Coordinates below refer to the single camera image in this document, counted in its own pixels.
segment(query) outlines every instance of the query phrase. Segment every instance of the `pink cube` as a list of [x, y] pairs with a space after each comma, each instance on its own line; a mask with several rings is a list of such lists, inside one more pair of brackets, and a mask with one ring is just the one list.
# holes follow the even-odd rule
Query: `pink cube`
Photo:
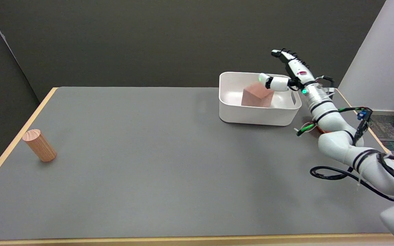
[[267, 89], [263, 84], [255, 82], [242, 91], [242, 106], [269, 108], [274, 90]]

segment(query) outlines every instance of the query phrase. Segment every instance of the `white bin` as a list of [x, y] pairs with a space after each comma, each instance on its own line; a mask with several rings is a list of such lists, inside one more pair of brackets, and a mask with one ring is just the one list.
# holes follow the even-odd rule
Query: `white bin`
[[[225, 72], [220, 75], [219, 115], [225, 122], [287, 126], [302, 106], [298, 92], [275, 92], [269, 108], [241, 106], [242, 91], [258, 82], [259, 73]], [[285, 75], [269, 74], [272, 77]]]

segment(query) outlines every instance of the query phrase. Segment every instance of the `table top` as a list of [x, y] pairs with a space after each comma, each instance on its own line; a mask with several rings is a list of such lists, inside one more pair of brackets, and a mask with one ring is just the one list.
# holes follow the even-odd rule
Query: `table top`
[[388, 232], [379, 214], [393, 203], [309, 174], [347, 167], [319, 152], [318, 133], [296, 136], [305, 104], [281, 127], [221, 121], [217, 88], [61, 87], [45, 103], [26, 127], [57, 158], [22, 141], [8, 151], [0, 240]]

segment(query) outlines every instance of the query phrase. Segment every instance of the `wooden block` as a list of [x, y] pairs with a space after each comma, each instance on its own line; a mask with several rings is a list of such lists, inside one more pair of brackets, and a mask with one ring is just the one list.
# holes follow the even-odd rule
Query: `wooden block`
[[22, 136], [22, 140], [27, 143], [31, 150], [33, 150], [43, 162], [50, 162], [57, 156], [56, 151], [48, 143], [39, 129], [32, 129], [26, 132]]
[[242, 91], [242, 106], [268, 108], [272, 103], [274, 90], [267, 89], [263, 84], [255, 82]]

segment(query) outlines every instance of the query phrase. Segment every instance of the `robotic arm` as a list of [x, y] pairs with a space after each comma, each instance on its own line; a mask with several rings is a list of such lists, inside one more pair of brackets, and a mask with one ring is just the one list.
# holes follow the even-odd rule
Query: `robotic arm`
[[[309, 66], [305, 65], [295, 53], [285, 49], [272, 50], [272, 56], [279, 58], [286, 65], [289, 78], [270, 77], [264, 73], [259, 75], [259, 81], [267, 89], [283, 92], [289, 89], [302, 90], [306, 104], [313, 116], [314, 123], [327, 132], [319, 137], [319, 149], [326, 156], [349, 166], [348, 172], [357, 171], [360, 176], [375, 187], [376, 193], [383, 197], [394, 196], [394, 156], [363, 147], [362, 135], [368, 128], [368, 119], [372, 111], [367, 109], [359, 118], [363, 118], [357, 129], [350, 126], [335, 107], [332, 97], [317, 82]], [[311, 170], [314, 176], [324, 177]], [[394, 206], [381, 213], [383, 224], [394, 235]]]

